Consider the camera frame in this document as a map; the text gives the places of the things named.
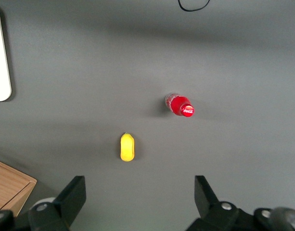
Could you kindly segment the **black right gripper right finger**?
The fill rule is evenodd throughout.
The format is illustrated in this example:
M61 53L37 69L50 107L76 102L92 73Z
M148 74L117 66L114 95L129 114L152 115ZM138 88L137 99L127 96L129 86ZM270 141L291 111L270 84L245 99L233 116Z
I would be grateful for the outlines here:
M219 201L204 176L195 176L194 200L200 217L188 231L231 231L239 216L238 208L230 202Z

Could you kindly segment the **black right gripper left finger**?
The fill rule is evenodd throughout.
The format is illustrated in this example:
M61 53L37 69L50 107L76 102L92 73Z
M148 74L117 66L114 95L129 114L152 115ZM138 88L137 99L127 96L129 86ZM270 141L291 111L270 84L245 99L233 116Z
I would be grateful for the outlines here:
M37 202L28 212L32 231L68 231L86 201L84 176L75 176L53 200Z

